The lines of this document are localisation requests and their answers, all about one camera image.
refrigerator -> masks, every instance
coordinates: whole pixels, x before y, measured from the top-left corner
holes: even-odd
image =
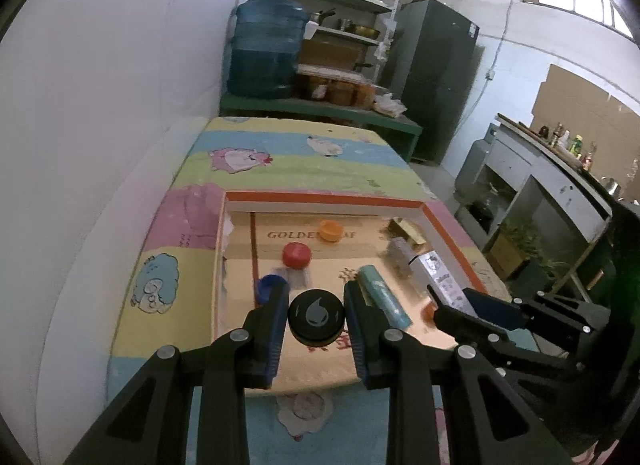
[[[437,0],[405,4],[378,82],[422,126],[414,158],[441,162],[472,82],[479,28]]]

green table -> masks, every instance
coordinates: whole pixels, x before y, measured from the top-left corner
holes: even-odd
[[[260,98],[233,96],[228,93],[222,95],[222,98],[220,98],[220,115],[237,116],[238,111],[242,111],[244,114],[247,111],[301,114],[305,117],[334,118],[364,124],[367,125],[367,128],[375,130],[406,162],[411,160],[415,144],[422,132],[420,125],[412,122],[404,115],[398,118],[389,118],[375,111],[336,106],[328,102],[315,102],[300,98],[263,100]]]

large plastic water bottle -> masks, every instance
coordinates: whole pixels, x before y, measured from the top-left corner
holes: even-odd
[[[309,16],[291,0],[248,0],[236,10],[226,88],[249,98],[287,98]]]

wire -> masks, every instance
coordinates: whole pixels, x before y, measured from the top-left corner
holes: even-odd
[[[487,70],[488,72],[493,71],[495,69],[496,64],[498,63],[498,55],[500,55],[500,50],[502,50],[502,44],[504,44],[504,40],[507,37],[507,32],[509,31],[509,21],[511,19],[511,10],[513,9],[514,3],[515,3],[515,0],[509,1],[509,6],[507,7],[507,13],[504,16],[504,30],[502,31],[502,37],[500,38],[500,42],[498,42],[498,47],[495,49],[494,61],[491,63],[491,66]],[[455,138],[456,135],[460,132],[460,129],[462,128],[463,125],[466,124],[466,121],[468,121],[468,119],[471,117],[473,112],[476,111],[476,108],[478,107],[480,100],[484,96],[484,92],[486,91],[487,86],[489,85],[489,82],[491,82],[490,79],[485,79],[484,85],[480,90],[480,94],[478,95],[478,98],[476,98],[476,101],[471,106],[471,109],[469,109],[465,118],[463,118],[462,120],[460,120],[460,122],[458,122],[458,126],[456,127],[456,130],[453,133],[453,138]]]

silver screw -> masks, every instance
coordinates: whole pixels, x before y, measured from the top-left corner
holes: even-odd
[[[249,338],[249,332],[242,328],[233,330],[229,333],[229,338],[233,340],[233,342],[243,342]]]
[[[175,348],[173,346],[162,346],[157,352],[159,358],[162,360],[170,359],[175,355]]]
[[[385,339],[391,342],[398,342],[398,340],[402,339],[402,332],[395,328],[389,328],[385,330]]]
[[[476,356],[476,350],[471,346],[459,346],[458,347],[458,355],[460,355],[464,359],[472,359]]]

